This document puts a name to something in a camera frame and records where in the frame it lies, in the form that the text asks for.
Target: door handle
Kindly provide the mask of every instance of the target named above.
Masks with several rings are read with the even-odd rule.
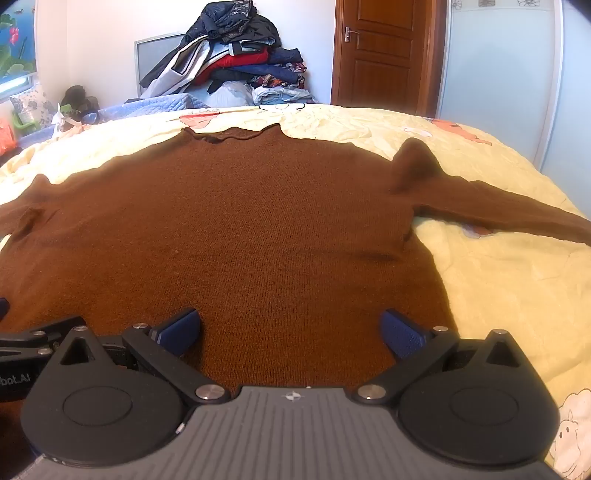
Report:
[[[359,35],[359,32],[356,32],[355,30],[351,30],[349,27],[345,27],[345,41],[346,42],[351,41],[351,34],[352,33],[357,33],[357,35]]]

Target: door panel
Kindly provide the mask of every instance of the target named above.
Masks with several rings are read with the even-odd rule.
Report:
[[[342,0],[336,103],[417,111],[427,25],[426,0]]]
[[[380,79],[387,78],[387,83]],[[369,108],[400,110],[405,106],[408,69],[376,63],[355,61],[352,102]]]
[[[360,1],[357,20],[383,23],[393,27],[413,28],[413,1]]]
[[[357,50],[385,53],[394,57],[410,58],[412,40],[381,33],[363,31],[357,36]]]

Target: wooden door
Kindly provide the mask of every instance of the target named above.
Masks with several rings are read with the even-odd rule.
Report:
[[[434,116],[445,35],[437,4],[337,0],[332,103]]]

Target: brown sweater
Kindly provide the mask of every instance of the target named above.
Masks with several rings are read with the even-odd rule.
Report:
[[[453,327],[415,215],[591,245],[587,220],[448,176],[419,140],[390,162],[279,125],[185,129],[59,185],[38,176],[0,207],[0,330],[75,313],[117,334],[194,306],[187,361],[223,385],[353,387],[393,363],[383,310]],[[2,458],[22,449],[17,408],[0,406]]]

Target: floral pillow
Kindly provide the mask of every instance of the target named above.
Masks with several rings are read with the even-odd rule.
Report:
[[[57,108],[47,99],[40,83],[18,95],[12,95],[10,101],[23,124],[35,121],[41,128],[49,127],[57,113]]]

